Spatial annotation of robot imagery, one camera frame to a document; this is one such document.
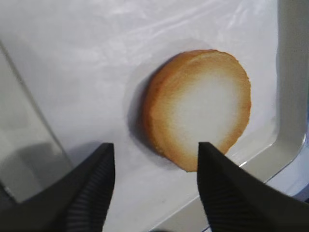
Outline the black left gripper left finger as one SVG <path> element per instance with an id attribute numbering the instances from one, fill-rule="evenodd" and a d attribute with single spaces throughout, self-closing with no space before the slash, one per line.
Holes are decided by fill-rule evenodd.
<path id="1" fill-rule="evenodd" d="M 0 213 L 2 232 L 100 232 L 114 190 L 114 145 L 101 144 L 58 182 Z"/>

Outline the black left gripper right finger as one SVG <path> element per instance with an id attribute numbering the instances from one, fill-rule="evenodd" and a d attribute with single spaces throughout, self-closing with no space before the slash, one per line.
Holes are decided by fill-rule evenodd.
<path id="1" fill-rule="evenodd" d="M 197 186 L 213 232 L 307 232 L 309 205 L 256 179 L 211 143 L 199 143 Z"/>

